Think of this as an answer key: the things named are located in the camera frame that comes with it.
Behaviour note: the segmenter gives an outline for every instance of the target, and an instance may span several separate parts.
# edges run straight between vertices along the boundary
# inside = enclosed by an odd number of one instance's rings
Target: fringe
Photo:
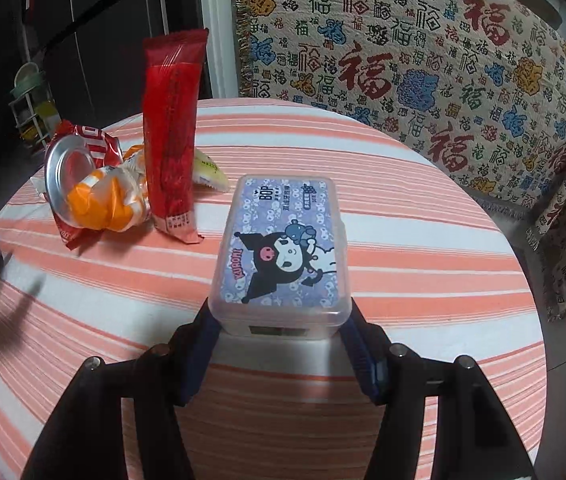
[[[234,0],[236,4],[236,36],[239,57],[239,97],[252,94],[250,63],[250,0]]]
[[[547,319],[550,322],[559,321],[566,318],[566,302],[565,308],[560,310],[560,304],[556,299],[556,292],[552,285],[555,281],[552,273],[552,266],[547,263],[547,257],[541,244],[540,234],[535,226],[531,226],[525,233],[527,242],[534,250],[541,263],[541,273],[543,275],[543,301],[546,305]]]
[[[474,202],[476,202],[483,210],[488,212],[500,213],[501,215],[512,217],[514,220],[527,220],[528,214],[524,211],[519,211],[506,204],[499,204],[487,200],[485,198],[479,198],[477,196],[472,197]]]
[[[474,202],[476,202],[484,211],[495,212],[504,216],[509,216],[514,220],[530,221],[530,211],[523,206],[508,203],[505,200],[493,198],[486,193],[477,191],[472,187],[461,186]]]

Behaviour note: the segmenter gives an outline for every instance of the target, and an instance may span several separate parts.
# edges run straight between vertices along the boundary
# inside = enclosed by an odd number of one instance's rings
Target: blanket
[[[566,41],[515,0],[236,0],[243,95],[333,110],[532,226],[566,315]]]

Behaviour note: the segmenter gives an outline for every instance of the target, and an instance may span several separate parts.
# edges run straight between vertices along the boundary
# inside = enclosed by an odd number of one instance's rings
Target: refrigerator
[[[205,26],[201,0],[28,0],[28,15],[61,117],[99,128],[141,111],[144,38]]]

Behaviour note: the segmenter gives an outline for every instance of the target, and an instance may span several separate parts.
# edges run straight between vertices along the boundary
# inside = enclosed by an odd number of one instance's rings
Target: striped tablecloth
[[[108,131],[125,150],[142,141],[142,117]],[[196,139],[232,183],[245,173],[334,179],[361,311],[424,357],[476,358],[535,455],[546,370],[534,300],[505,236],[456,184],[367,126],[287,102],[200,102]],[[31,183],[2,209],[1,247],[14,256],[0,277],[0,478],[20,475],[87,356],[134,358],[193,319],[231,199],[198,190],[199,245],[146,225],[72,252]],[[338,338],[221,335],[212,361],[199,395],[177,410],[197,478],[363,476],[382,409],[362,396]],[[134,414],[122,409],[130,478],[141,479]],[[431,470],[435,424],[431,400],[419,479]]]

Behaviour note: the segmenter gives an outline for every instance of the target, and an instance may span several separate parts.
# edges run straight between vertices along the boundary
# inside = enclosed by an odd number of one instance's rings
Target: yellow packet
[[[197,148],[194,148],[192,181],[195,184],[202,184],[223,193],[230,190],[230,182],[225,173],[219,169],[214,160]]]

